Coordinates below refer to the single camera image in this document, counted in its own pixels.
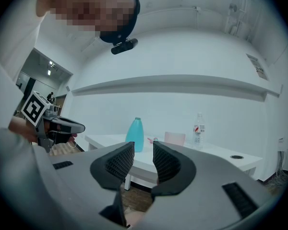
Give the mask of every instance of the table leg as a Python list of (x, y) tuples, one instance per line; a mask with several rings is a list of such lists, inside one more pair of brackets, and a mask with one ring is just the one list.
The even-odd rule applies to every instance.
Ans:
[(126, 176), (126, 180), (125, 180), (125, 190), (129, 190), (130, 189), (130, 183), (131, 183), (131, 175), (127, 175)]

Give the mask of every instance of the hand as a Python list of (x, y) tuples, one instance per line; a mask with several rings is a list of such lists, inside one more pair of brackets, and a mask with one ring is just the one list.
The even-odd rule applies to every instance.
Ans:
[(135, 0), (38, 0), (36, 13), (43, 16), (50, 10), (86, 31), (110, 32), (128, 24), (134, 7)]
[[(49, 131), (50, 122), (44, 121), (44, 127), (45, 132), (47, 133)], [(9, 130), (23, 136), (30, 142), (37, 142), (35, 127), (29, 121), (19, 117), (13, 117), (9, 125)], [(70, 137), (68, 142), (74, 142), (75, 137), (77, 137), (77, 134), (72, 134), (72, 137)]]

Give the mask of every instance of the person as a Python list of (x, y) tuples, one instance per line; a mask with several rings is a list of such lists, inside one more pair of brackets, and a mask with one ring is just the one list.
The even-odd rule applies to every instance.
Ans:
[(49, 95), (47, 95), (47, 101), (51, 102), (51, 96), (53, 95), (53, 92), (51, 92)]
[[(0, 101), (0, 128), (36, 142), (35, 127), (13, 116), (23, 96), (15, 83), (47, 12), (84, 30), (109, 35), (128, 25), (135, 6), (136, 0), (14, 0), (0, 20), (0, 89), (6, 94), (2, 100), (6, 103)], [(49, 122), (44, 126), (47, 132)]]

